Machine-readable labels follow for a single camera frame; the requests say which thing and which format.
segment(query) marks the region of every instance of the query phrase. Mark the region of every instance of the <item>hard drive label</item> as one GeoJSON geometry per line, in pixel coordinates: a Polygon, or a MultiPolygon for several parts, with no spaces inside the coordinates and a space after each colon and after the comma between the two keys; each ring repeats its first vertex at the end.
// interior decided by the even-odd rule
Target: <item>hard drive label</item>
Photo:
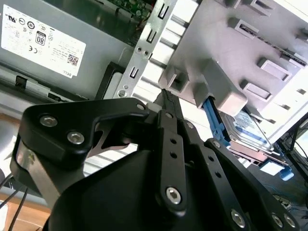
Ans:
{"type": "Polygon", "coordinates": [[[261,145],[268,143],[260,128],[247,113],[241,111],[234,119],[233,124],[242,137],[253,139],[254,142],[261,145]]]}
{"type": "Polygon", "coordinates": [[[1,47],[72,78],[78,75],[86,44],[4,5],[1,47]]]}

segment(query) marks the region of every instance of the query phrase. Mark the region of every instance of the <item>green circuit board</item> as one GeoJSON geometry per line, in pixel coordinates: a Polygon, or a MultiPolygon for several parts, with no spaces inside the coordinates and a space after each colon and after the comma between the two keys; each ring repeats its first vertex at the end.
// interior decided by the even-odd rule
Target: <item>green circuit board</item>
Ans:
{"type": "Polygon", "coordinates": [[[147,19],[152,11],[151,6],[142,0],[109,0],[109,2],[142,20],[147,19]]]}

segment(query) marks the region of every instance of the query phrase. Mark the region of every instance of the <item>hard drive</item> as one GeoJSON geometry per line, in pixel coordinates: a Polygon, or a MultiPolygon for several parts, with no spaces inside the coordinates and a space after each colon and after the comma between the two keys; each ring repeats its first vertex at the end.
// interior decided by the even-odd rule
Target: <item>hard drive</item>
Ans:
{"type": "Polygon", "coordinates": [[[232,141],[269,154],[274,150],[274,147],[248,113],[241,111],[235,117],[220,113],[220,116],[232,141]]]}

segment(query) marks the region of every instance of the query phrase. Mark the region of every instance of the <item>power supply label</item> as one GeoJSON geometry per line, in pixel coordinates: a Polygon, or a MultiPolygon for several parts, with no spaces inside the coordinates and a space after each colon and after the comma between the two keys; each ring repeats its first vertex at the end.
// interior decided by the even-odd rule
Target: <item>power supply label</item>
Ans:
{"type": "Polygon", "coordinates": [[[78,75],[86,44],[7,5],[1,47],[63,76],[78,75]]]}

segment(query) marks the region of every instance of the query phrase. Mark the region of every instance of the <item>qr code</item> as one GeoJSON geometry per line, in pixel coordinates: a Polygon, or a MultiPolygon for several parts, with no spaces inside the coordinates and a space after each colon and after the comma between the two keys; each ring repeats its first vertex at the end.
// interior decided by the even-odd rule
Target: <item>qr code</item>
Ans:
{"type": "Polygon", "coordinates": [[[69,55],[68,55],[68,59],[67,59],[67,63],[68,63],[68,64],[71,64],[71,65],[73,65],[73,66],[77,66],[78,58],[75,57],[75,56],[73,56],[73,55],[71,55],[71,54],[69,54],[69,55]]]}

